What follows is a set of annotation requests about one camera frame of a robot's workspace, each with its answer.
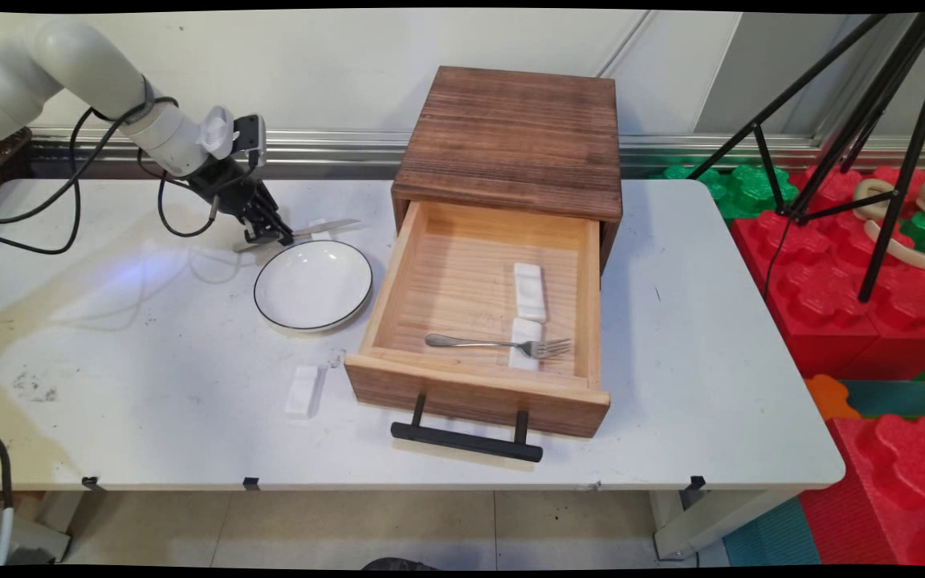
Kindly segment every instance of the open drawer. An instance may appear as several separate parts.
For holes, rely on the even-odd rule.
[[[609,410],[599,389],[598,231],[586,219],[412,201],[359,352],[345,360],[356,398],[593,436]],[[544,338],[570,338],[568,354],[530,371],[507,366],[509,348],[423,343],[427,333],[510,340],[514,263],[542,267]]]

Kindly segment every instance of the wooden cabinet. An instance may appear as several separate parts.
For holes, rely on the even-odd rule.
[[[601,391],[599,278],[623,215],[610,79],[441,67],[392,185],[399,238],[348,371],[363,402],[590,437]],[[507,348],[431,348],[427,333],[509,340],[514,263],[542,267],[539,371]]]
[[[392,198],[399,228],[411,201],[596,221],[604,270],[623,216],[616,84],[441,67]]]

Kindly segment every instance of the metal fork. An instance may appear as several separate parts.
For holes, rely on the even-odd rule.
[[[460,340],[458,337],[438,336],[437,333],[430,333],[423,338],[423,343],[432,348],[472,348],[478,345],[492,345],[492,347],[498,345],[498,347],[518,348],[525,356],[532,359],[547,359],[569,351],[569,340],[524,341],[522,344],[514,344],[511,341]]]

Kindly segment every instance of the tile floor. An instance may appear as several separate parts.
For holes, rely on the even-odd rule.
[[[654,557],[641,491],[111,491],[74,516],[65,564],[357,570],[686,568]],[[701,566],[727,566],[722,542]]]

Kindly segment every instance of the white foam block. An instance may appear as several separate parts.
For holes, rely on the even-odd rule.
[[[544,337],[544,325],[528,319],[513,319],[513,337],[510,341],[522,344],[524,341],[540,341]],[[537,359],[525,356],[518,348],[509,348],[509,366],[517,369],[537,370]]]
[[[287,391],[287,402],[283,411],[296,420],[308,420],[316,413],[316,391],[320,385],[320,369],[315,365],[299,365],[291,388]]]
[[[309,226],[322,226],[322,224],[326,222],[327,222],[327,219],[313,219],[309,221]],[[319,233],[313,233],[309,235],[309,238],[311,238],[313,241],[330,241],[331,231],[322,230]]]
[[[513,277],[516,282],[516,314],[521,319],[537,323],[548,321],[544,310],[544,289],[540,281],[540,267],[530,263],[515,263]]]

